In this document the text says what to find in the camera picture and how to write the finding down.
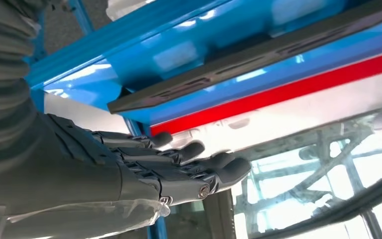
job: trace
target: window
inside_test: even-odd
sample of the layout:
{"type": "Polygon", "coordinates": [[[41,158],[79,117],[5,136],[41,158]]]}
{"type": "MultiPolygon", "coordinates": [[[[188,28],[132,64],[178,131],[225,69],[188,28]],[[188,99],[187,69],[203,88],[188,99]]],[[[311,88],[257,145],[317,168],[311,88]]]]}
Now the window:
{"type": "Polygon", "coordinates": [[[169,238],[212,239],[202,201],[171,207],[171,214],[165,218],[169,238]]]}
{"type": "MultiPolygon", "coordinates": [[[[237,237],[257,238],[316,217],[382,179],[382,135],[371,129],[374,118],[337,122],[236,152],[252,159],[248,177],[232,189],[237,237]]],[[[382,205],[369,213],[373,218],[360,215],[292,238],[369,239],[368,230],[381,230],[382,205]]]]}

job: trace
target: gray robot hand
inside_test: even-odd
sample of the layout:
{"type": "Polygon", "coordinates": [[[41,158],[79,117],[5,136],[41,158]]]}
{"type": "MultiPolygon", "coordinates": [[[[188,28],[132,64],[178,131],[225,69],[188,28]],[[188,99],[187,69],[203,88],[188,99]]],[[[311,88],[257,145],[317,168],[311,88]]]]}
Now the gray robot hand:
{"type": "Polygon", "coordinates": [[[92,135],[110,147],[139,181],[157,189],[159,200],[167,205],[202,200],[227,190],[246,177],[251,169],[247,160],[235,158],[232,153],[196,158],[204,151],[200,142],[192,142],[182,149],[155,149],[172,140],[168,133],[133,137],[98,131],[92,135]]]}

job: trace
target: red strip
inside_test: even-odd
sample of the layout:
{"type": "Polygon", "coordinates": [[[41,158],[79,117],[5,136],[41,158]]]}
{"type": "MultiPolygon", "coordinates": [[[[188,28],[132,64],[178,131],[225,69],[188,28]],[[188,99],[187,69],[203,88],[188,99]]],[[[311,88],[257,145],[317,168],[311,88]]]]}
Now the red strip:
{"type": "Polygon", "coordinates": [[[382,56],[250,95],[151,127],[153,135],[177,133],[296,97],[382,74],[382,56]]]}

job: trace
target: transparent plastic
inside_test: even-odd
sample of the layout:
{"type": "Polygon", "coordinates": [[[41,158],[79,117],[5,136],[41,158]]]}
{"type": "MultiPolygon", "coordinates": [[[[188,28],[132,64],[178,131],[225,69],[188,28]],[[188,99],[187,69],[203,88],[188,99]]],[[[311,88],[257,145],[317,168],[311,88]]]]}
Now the transparent plastic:
{"type": "Polygon", "coordinates": [[[0,239],[98,239],[152,225],[169,213],[165,204],[144,199],[67,204],[14,216],[0,207],[0,239]]]}

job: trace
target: screw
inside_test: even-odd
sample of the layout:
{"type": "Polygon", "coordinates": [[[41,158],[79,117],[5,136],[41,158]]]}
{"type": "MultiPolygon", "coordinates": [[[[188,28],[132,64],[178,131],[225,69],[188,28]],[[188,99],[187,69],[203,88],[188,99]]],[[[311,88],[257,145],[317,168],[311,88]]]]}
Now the screw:
{"type": "Polygon", "coordinates": [[[200,188],[200,192],[198,193],[198,198],[205,199],[209,193],[210,193],[210,190],[208,186],[204,185],[200,188]]]}
{"type": "Polygon", "coordinates": [[[172,201],[171,197],[161,197],[159,199],[159,202],[161,202],[163,204],[167,204],[167,205],[169,205],[171,203],[171,201],[172,201]]]}

